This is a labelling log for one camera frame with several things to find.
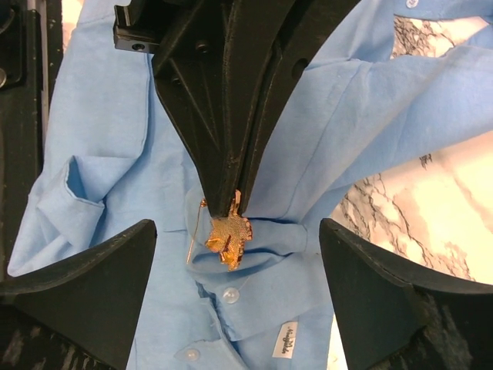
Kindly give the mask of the red leaf brooch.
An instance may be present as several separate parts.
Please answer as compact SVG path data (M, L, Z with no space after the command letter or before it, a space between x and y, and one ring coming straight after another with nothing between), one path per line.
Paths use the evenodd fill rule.
M207 216L210 226L208 238L200 241L208 251L217 254L221 264L227 266L228 271L239 268L243 259L245 243L253 239L251 222L239 212L242 193L235 190L228 214L225 217ZM191 265L194 244L197 234L202 233L204 224L200 220L203 210L208 207L208 202L203 196L203 191L198 186L186 193L185 198L185 222L189 236L189 248L186 255L186 264Z

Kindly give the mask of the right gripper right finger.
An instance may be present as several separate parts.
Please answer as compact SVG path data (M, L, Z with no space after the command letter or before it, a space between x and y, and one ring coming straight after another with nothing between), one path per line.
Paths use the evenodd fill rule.
M490 369L492 287L386 251L334 220L320 249L349 369Z

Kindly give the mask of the blue shirt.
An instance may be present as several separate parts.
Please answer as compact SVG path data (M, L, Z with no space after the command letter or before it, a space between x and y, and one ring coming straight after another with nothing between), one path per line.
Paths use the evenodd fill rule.
M363 1L308 66L267 145L229 272L204 246L193 163L147 55L115 49L111 1L87 1L59 71L42 174L8 273L142 219L157 242L128 369L324 369L333 307L322 218L358 180L492 128L492 28L444 55L393 57L398 17L492 19L490 1Z

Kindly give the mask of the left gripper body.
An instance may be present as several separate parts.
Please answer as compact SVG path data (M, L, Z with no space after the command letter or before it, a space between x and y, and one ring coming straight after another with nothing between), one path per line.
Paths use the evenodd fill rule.
M128 5L116 5L115 48L154 54L164 36L195 4L193 0L132 0Z

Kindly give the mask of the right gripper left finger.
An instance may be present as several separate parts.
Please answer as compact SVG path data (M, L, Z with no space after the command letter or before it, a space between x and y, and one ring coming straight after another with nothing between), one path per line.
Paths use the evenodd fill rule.
M124 369L156 246L141 220L47 267L1 283L3 369Z

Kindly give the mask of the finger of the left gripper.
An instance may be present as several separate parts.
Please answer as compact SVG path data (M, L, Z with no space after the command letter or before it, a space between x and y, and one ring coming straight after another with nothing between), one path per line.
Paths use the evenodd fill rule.
M244 213L260 161L304 70L356 1L238 1L236 100L246 121L236 188Z
M260 119L280 56L282 1L188 1L153 57L158 97L190 154L212 217L247 200Z

